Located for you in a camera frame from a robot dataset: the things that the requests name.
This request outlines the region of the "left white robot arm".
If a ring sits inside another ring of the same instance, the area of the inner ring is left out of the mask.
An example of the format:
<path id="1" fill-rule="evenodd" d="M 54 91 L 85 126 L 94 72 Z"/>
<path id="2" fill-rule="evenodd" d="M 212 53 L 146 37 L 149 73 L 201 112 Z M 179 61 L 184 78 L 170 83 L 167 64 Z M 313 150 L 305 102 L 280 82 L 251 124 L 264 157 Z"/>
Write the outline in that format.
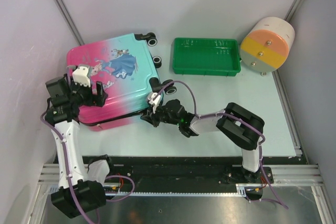
<path id="1" fill-rule="evenodd" d="M 104 182 L 112 181 L 116 175 L 106 155 L 85 166 L 80 152 L 80 107 L 102 107 L 108 97 L 100 81 L 96 86 L 93 93 L 91 86 L 82 86 L 67 75 L 46 82 L 50 97 L 41 120 L 54 136 L 59 164 L 58 191 L 52 193 L 51 201 L 70 219 L 104 206 Z"/>

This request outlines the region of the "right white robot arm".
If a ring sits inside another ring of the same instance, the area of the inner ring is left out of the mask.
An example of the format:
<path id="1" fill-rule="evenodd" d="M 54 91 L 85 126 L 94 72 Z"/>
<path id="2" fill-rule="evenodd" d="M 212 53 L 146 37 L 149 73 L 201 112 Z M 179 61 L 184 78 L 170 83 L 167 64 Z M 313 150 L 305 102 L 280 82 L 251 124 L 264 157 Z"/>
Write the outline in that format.
<path id="1" fill-rule="evenodd" d="M 257 183 L 261 181 L 261 144 L 265 141 L 265 122 L 259 116 L 242 106 L 231 102 L 226 108 L 197 116 L 189 113 L 178 99 L 165 105 L 149 106 L 141 120 L 158 127 L 160 123 L 178 126 L 185 137 L 199 136 L 209 132 L 222 132 L 235 145 L 241 148 L 242 168 L 239 172 L 228 171 L 236 182 Z"/>

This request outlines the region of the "pink and teal kids suitcase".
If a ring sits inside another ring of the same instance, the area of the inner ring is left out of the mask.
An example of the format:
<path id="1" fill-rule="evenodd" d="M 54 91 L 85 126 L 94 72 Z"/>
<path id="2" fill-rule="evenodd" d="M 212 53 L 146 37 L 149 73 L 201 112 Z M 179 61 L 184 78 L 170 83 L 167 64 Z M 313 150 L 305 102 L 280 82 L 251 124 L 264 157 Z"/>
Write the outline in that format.
<path id="1" fill-rule="evenodd" d="M 101 131 L 133 123 L 148 108 L 150 92 L 163 89 L 164 94 L 170 95 L 177 91 L 171 80 L 159 78 L 157 69 L 162 59 L 149 51 L 157 43 L 155 33 L 131 33 L 78 46 L 67 53 L 69 66 L 91 67 L 93 92 L 100 81 L 108 95 L 103 107 L 80 108 L 81 124 Z"/>

